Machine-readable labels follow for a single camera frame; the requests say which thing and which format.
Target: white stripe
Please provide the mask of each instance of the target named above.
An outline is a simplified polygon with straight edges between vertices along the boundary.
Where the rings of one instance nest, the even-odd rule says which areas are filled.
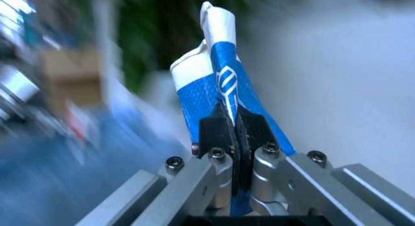
[[[236,74],[232,72],[230,76],[226,77],[224,82],[222,83],[221,87],[224,87]]]
[[[410,219],[412,223],[415,222],[415,216],[413,216],[410,212],[408,212],[406,209],[401,207],[399,204],[394,202],[392,199],[386,197],[383,193],[379,192],[377,189],[375,189],[373,186],[371,186],[369,183],[362,180],[360,177],[355,175],[351,170],[347,168],[343,168],[343,171],[350,175],[353,179],[355,179],[357,182],[359,182],[364,187],[368,188],[372,193],[374,193],[376,196],[381,198],[383,201],[387,202],[389,205],[391,205],[393,208],[395,208],[397,211],[399,211],[402,215],[404,215],[406,218]]]

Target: screw head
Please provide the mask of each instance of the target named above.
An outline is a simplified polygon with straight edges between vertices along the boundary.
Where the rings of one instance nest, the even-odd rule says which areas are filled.
[[[279,146],[274,142],[269,142],[262,147],[262,152],[265,155],[272,156],[274,158],[278,158],[279,156]]]
[[[197,156],[199,154],[199,144],[197,142],[191,144],[191,154],[192,156]]]
[[[222,163],[225,160],[225,151],[220,147],[213,147],[209,151],[209,158]]]
[[[322,168],[325,168],[327,165],[327,156],[320,151],[309,151],[307,157]]]
[[[172,156],[166,160],[166,172],[171,175],[176,175],[185,166],[183,159],[178,156]]]

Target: printed logo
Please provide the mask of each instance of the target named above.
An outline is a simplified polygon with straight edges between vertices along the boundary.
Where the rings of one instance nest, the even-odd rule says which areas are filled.
[[[225,101],[226,110],[232,123],[235,124],[236,110],[238,107],[238,78],[236,72],[229,66],[225,66],[219,73],[216,73],[219,91]]]

